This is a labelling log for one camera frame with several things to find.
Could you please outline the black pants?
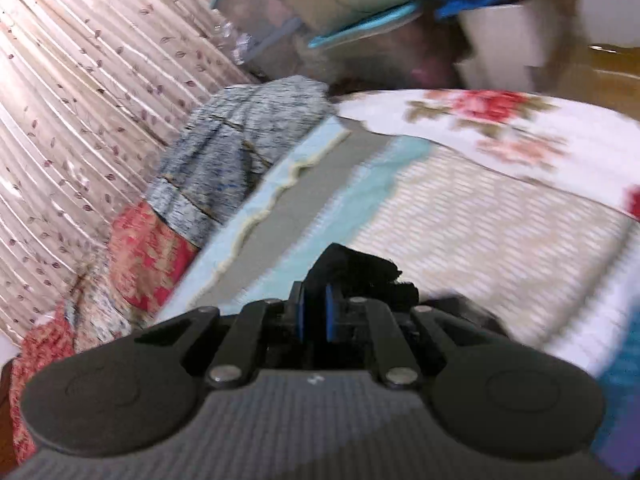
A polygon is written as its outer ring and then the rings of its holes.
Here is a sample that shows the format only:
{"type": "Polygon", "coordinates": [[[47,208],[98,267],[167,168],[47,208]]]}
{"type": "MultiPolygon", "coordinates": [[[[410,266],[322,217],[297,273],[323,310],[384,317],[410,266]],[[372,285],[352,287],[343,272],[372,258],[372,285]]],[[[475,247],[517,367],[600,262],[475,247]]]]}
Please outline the black pants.
{"type": "Polygon", "coordinates": [[[332,243],[311,267],[303,281],[304,300],[326,302],[326,286],[338,289],[342,297],[380,300],[394,312],[406,312],[419,303],[419,291],[412,283],[401,283],[402,271],[393,261],[357,252],[332,243]]]}

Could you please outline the patchwork floral quilt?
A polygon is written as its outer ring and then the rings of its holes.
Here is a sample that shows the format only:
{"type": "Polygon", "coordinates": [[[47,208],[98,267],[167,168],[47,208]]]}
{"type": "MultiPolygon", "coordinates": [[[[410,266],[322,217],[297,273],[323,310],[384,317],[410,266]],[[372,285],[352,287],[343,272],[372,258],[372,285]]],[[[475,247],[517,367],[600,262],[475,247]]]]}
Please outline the patchwork floral quilt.
{"type": "Polygon", "coordinates": [[[105,248],[22,342],[9,388],[17,462],[36,450],[20,410],[29,379],[149,326],[209,237],[331,112],[328,85],[300,75],[224,88],[194,110],[145,196],[116,217],[105,248]]]}

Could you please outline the patterned bed sheet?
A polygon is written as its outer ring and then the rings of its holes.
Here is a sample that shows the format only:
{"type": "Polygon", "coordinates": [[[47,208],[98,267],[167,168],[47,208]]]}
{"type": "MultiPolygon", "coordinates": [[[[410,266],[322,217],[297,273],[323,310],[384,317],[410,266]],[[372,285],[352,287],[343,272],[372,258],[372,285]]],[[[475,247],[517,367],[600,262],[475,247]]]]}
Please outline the patterned bed sheet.
{"type": "MultiPolygon", "coordinates": [[[[355,129],[293,176],[293,152],[202,251],[164,307],[232,313],[284,292],[332,242],[393,260],[424,292],[460,292],[508,333],[610,378],[638,335],[639,230],[585,198],[497,174],[450,148],[355,129]]],[[[626,479],[583,452],[548,464],[484,457],[416,401],[358,375],[267,375],[213,405],[171,479],[626,479]]]]}

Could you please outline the teal-lid plastic storage bin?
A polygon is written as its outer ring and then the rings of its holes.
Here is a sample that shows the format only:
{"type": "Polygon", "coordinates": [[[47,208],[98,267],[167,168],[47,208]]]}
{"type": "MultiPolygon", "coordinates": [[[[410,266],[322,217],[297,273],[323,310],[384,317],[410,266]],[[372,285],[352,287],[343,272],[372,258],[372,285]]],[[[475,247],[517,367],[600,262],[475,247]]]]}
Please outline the teal-lid plastic storage bin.
{"type": "Polygon", "coordinates": [[[337,92],[458,88],[466,40],[454,18],[409,2],[298,47],[314,76],[337,92]]]}

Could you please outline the clear plastic storage bin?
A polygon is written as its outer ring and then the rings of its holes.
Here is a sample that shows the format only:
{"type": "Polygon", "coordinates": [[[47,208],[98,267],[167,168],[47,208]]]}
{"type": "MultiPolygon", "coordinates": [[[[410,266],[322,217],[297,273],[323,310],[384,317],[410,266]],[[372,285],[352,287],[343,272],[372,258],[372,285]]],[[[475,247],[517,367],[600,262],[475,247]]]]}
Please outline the clear plastic storage bin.
{"type": "Polygon", "coordinates": [[[218,0],[216,9],[230,27],[232,58],[266,81],[314,70],[300,53],[308,28],[283,0],[218,0]]]}

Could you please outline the white rose-print blanket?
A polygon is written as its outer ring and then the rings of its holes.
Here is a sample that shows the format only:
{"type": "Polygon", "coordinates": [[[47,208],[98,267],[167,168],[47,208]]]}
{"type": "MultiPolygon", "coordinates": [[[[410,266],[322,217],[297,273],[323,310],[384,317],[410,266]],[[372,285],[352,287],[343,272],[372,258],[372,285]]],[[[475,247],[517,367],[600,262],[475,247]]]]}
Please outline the white rose-print blanket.
{"type": "Polygon", "coordinates": [[[388,90],[344,96],[336,111],[638,218],[639,124],[615,110],[523,92],[388,90]]]}

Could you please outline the beige leaf-print curtain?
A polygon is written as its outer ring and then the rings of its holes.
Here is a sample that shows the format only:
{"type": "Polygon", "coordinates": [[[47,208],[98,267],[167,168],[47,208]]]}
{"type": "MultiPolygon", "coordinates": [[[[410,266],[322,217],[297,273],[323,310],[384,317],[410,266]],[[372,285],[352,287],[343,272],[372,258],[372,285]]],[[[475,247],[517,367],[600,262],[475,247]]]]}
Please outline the beige leaf-print curtain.
{"type": "Polygon", "coordinates": [[[158,155],[244,80],[210,0],[1,0],[1,331],[68,292],[158,155]]]}

